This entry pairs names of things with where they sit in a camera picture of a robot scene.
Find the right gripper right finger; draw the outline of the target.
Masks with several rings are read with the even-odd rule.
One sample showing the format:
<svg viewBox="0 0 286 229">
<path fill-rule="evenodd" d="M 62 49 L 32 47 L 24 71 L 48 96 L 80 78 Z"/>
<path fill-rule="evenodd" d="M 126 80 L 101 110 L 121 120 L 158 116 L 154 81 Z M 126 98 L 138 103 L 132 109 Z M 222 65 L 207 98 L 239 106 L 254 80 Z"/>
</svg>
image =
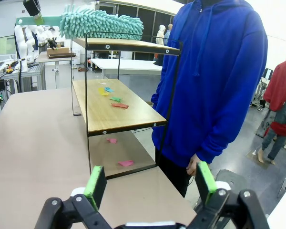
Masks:
<svg viewBox="0 0 286 229">
<path fill-rule="evenodd" d="M 218 187 L 206 162 L 196 166 L 195 181 L 201 208 L 188 225 L 189 229 L 218 229 L 220 220 L 231 220 L 237 229 L 268 229 L 269 224 L 253 190 Z"/>
</svg>

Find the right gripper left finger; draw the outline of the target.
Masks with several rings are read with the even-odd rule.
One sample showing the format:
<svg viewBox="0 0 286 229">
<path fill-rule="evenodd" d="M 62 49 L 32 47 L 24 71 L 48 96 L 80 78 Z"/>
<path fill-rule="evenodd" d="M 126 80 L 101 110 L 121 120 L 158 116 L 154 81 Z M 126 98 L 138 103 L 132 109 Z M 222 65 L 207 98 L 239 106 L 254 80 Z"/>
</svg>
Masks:
<svg viewBox="0 0 286 229">
<path fill-rule="evenodd" d="M 65 201 L 60 198 L 45 201 L 35 228 L 70 229 L 73 224 L 81 223 L 87 229 L 110 229 L 99 212 L 106 184 L 104 167 L 95 166 L 82 194 Z"/>
</svg>

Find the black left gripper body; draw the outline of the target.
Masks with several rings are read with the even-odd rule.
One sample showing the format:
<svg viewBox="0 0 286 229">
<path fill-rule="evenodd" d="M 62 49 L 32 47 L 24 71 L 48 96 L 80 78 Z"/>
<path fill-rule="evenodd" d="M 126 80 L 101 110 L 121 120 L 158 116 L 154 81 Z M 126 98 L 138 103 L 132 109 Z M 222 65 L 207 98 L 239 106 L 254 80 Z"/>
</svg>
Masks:
<svg viewBox="0 0 286 229">
<path fill-rule="evenodd" d="M 23 0 L 22 3 L 30 16 L 38 15 L 41 11 L 38 0 Z"/>
</svg>

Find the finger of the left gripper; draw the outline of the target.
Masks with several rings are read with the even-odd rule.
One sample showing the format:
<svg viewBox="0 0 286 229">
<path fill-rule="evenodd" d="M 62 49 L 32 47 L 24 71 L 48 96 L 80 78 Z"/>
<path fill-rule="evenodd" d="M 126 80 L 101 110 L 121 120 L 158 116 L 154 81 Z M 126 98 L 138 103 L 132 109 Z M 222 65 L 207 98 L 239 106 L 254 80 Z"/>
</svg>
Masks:
<svg viewBox="0 0 286 229">
<path fill-rule="evenodd" d="M 34 15 L 33 19 L 34 19 L 36 25 L 43 25 L 44 24 L 44 20 L 43 20 L 43 17 L 42 17 L 40 12 L 38 14 Z"/>
</svg>

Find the person left hand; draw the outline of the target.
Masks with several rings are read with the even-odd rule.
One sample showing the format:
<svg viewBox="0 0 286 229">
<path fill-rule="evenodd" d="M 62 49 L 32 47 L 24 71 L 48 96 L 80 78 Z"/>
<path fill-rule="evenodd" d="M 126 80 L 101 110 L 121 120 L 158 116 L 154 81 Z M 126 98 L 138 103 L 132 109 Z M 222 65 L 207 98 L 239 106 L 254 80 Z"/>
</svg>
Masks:
<svg viewBox="0 0 286 229">
<path fill-rule="evenodd" d="M 193 155 L 190 159 L 188 166 L 186 167 L 186 172 L 188 175 L 195 176 L 197 164 L 200 163 L 201 160 L 197 156 L 197 154 Z"/>
</svg>

